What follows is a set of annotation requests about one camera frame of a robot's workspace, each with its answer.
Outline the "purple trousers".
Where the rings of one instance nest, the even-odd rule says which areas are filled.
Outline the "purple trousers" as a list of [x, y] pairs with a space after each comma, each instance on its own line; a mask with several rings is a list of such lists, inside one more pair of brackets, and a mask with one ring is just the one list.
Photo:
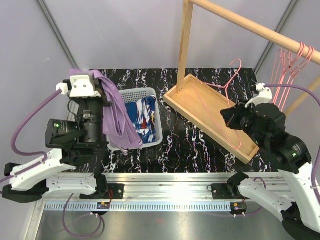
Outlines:
[[111, 107], [103, 108], [103, 133], [124, 156], [128, 155], [129, 149], [141, 148], [143, 141], [134, 128], [117, 86], [98, 70], [89, 70], [88, 73], [93, 74], [95, 80], [101, 80], [104, 93], [112, 102]]

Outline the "blue patterned trousers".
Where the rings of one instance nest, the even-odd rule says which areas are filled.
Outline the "blue patterned trousers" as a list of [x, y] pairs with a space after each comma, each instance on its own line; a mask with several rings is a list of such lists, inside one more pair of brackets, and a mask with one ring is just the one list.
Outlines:
[[144, 144], [156, 141], [156, 96], [149, 95], [125, 104], [127, 114]]

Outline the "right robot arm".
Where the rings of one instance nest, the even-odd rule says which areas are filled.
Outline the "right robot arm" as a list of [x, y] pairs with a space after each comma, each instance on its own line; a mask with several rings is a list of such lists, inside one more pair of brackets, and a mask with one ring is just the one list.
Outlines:
[[220, 111], [226, 126], [241, 130], [259, 147], [286, 181], [294, 200], [283, 199], [260, 187], [245, 173], [227, 180], [227, 193], [253, 200], [272, 213], [295, 240], [320, 238], [320, 204], [311, 188], [312, 158], [306, 144], [286, 132], [286, 115], [272, 103], [248, 107], [244, 102]]

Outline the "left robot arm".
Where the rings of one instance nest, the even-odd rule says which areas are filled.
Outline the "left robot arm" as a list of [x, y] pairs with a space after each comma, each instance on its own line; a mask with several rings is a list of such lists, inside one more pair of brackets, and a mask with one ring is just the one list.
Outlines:
[[22, 128], [43, 107], [58, 95], [59, 89], [45, 99], [16, 129], [12, 150], [20, 156], [36, 156], [26, 164], [8, 163], [1, 182], [2, 198], [16, 203], [32, 203], [44, 197], [78, 194], [80, 199], [103, 199], [110, 194], [106, 177], [96, 171], [87, 177], [60, 177], [64, 171], [74, 170], [94, 158], [104, 155], [107, 139], [103, 134], [103, 108], [110, 107], [105, 93], [99, 88], [97, 96], [70, 97], [79, 105], [75, 121], [50, 119], [45, 132], [45, 145], [49, 152], [22, 152], [17, 149], [16, 140]]

